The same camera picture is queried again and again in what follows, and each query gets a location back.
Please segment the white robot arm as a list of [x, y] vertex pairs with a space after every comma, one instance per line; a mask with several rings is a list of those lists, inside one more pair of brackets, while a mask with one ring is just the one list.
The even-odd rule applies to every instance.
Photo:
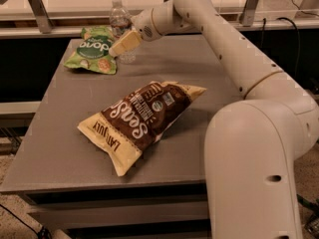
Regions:
[[211, 0], [168, 0], [133, 25], [145, 41], [200, 32], [242, 99], [219, 110], [204, 142], [212, 239], [303, 239], [294, 161], [319, 137], [319, 107]]

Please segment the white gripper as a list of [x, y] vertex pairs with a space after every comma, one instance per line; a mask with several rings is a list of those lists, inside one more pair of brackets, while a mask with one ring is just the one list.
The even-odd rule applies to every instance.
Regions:
[[154, 41], [161, 37], [153, 20], [153, 9], [147, 9], [132, 18], [136, 30], [126, 31], [109, 49], [112, 57], [117, 57], [127, 51], [138, 47], [142, 39], [144, 41]]

